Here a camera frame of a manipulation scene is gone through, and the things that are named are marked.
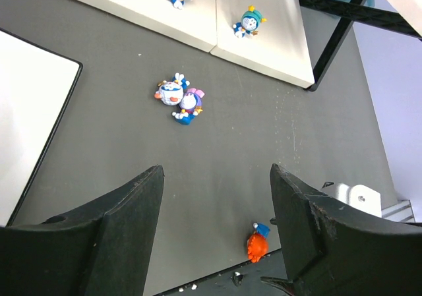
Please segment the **purple white Doraemon figure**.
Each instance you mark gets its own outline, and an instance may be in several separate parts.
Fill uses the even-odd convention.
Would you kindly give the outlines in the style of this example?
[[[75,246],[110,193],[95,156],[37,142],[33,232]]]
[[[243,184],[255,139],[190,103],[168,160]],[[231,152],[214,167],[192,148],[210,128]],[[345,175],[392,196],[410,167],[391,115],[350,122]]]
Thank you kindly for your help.
[[[179,112],[173,112],[173,118],[182,125],[189,125],[202,111],[202,99],[205,93],[198,88],[188,89],[179,103]]]

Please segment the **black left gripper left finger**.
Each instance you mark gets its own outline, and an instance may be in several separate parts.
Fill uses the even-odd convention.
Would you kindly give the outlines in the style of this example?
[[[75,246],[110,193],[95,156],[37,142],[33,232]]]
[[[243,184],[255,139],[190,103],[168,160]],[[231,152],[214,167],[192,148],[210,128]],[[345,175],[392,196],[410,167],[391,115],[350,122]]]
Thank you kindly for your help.
[[[155,165],[37,225],[1,229],[2,295],[142,295],[164,190]]]

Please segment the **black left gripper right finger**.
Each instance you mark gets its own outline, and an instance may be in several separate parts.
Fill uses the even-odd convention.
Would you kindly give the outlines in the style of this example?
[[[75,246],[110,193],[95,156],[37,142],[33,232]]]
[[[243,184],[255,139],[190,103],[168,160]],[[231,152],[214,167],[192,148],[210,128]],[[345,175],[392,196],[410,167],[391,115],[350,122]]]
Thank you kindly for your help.
[[[352,208],[277,164],[270,187],[294,295],[421,294],[421,224]]]

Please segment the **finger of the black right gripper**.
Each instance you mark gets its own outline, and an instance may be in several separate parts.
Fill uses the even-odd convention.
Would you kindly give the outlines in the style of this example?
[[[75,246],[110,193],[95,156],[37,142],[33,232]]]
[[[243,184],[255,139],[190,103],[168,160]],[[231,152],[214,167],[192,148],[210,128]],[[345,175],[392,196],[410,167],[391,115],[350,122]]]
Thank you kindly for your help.
[[[294,284],[287,279],[262,276],[260,278],[260,281],[271,287],[279,289],[280,291],[283,291],[285,294],[289,296],[295,296]]]

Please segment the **orange crab Doraemon figure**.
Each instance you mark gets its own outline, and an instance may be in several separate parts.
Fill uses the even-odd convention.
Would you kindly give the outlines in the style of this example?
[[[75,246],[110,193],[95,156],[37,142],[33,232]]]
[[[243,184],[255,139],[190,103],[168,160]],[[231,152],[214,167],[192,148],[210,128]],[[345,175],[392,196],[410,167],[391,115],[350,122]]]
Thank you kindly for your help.
[[[253,223],[253,233],[247,240],[247,256],[252,263],[258,262],[268,252],[267,238],[270,228],[263,223]]]

